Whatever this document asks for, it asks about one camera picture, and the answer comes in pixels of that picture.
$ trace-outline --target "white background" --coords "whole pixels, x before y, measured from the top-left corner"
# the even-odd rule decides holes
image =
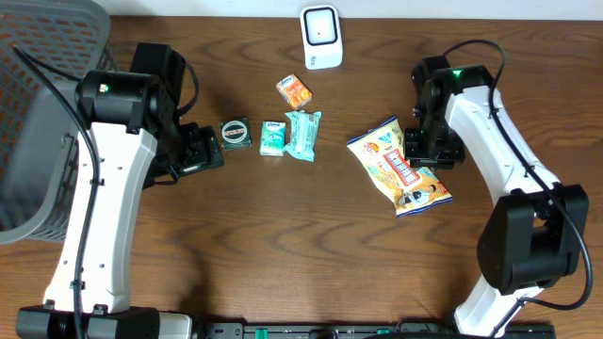
[[[601,0],[94,0],[109,14],[297,17],[332,4],[343,18],[603,20]]]

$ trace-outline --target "basket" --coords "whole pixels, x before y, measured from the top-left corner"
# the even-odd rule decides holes
[[[90,0],[0,0],[0,244],[63,241],[77,177],[77,129],[12,46],[83,77],[117,71],[109,30]],[[76,84],[42,71],[75,107]]]

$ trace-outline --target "wooden table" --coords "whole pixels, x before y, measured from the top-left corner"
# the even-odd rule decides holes
[[[415,126],[410,71],[461,40],[489,38],[507,49],[499,83],[531,148],[564,183],[589,194],[586,242],[603,269],[603,30],[600,23],[343,20],[344,63],[309,72],[296,19],[114,17],[111,41],[122,68],[141,40],[165,42],[195,68],[198,104],[186,121],[218,128],[248,117],[253,147],[224,153],[221,169],[177,186],[153,187],[140,202],[132,249],[133,304],[250,322],[397,321],[450,315],[480,276],[476,242],[492,210],[471,157],[438,176],[454,202],[394,218],[392,203],[346,148],[392,115]],[[467,47],[455,65],[497,53]],[[274,88],[290,73],[321,110],[315,163],[258,154],[261,121],[286,121]],[[192,95],[189,79],[183,101]],[[14,336],[17,310],[41,303],[59,244],[0,247],[0,337]],[[559,338],[603,335],[600,276],[578,311],[530,305],[518,319],[550,321]],[[584,271],[541,297],[571,302]]]

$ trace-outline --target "teal wrapper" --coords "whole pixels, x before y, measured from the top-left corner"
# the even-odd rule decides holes
[[[264,121],[260,155],[283,156],[285,154],[285,132],[286,124],[284,122]]]
[[[296,159],[314,162],[314,144],[322,112],[288,112],[285,115],[291,119],[291,139],[285,145],[285,151]]]

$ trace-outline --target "orange packet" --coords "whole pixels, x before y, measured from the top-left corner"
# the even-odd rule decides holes
[[[291,74],[276,84],[276,89],[281,92],[285,101],[293,109],[298,109],[312,100],[312,92],[298,79],[295,74]]]

